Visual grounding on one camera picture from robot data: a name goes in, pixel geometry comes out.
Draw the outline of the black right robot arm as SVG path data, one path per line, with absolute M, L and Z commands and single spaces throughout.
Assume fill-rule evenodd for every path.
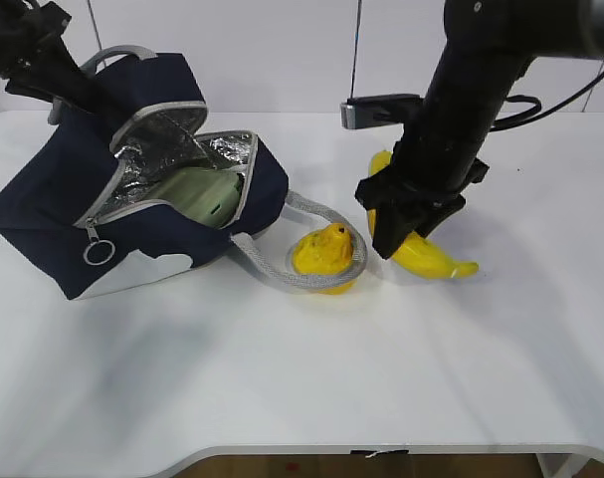
M 342 124 L 400 124 L 391 161 L 361 180 L 355 197 L 376 214 L 373 247 L 390 258 L 407 236 L 428 236 L 461 210 L 483 180 L 479 151 L 490 132 L 540 119 L 498 120 L 512 85 L 537 58 L 604 60 L 604 1 L 448 1 L 446 45 L 424 97 L 351 97 Z

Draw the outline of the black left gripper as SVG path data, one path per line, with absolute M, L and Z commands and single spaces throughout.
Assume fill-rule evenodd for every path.
M 98 81 L 99 64 L 115 53 L 98 51 L 79 66 L 62 36 L 72 16 L 49 1 L 0 1 L 0 79 L 11 95 L 57 99 L 113 126 L 132 116 L 132 106 Z

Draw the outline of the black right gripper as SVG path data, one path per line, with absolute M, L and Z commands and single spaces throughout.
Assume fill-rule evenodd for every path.
M 473 142 L 402 139 L 393 150 L 375 153 L 355 191 L 356 200 L 372 209 L 375 251 L 389 259 L 411 232 L 428 237 L 465 207 L 463 191 L 482 182 L 489 169 Z M 429 206 L 427 214 L 420 204 Z

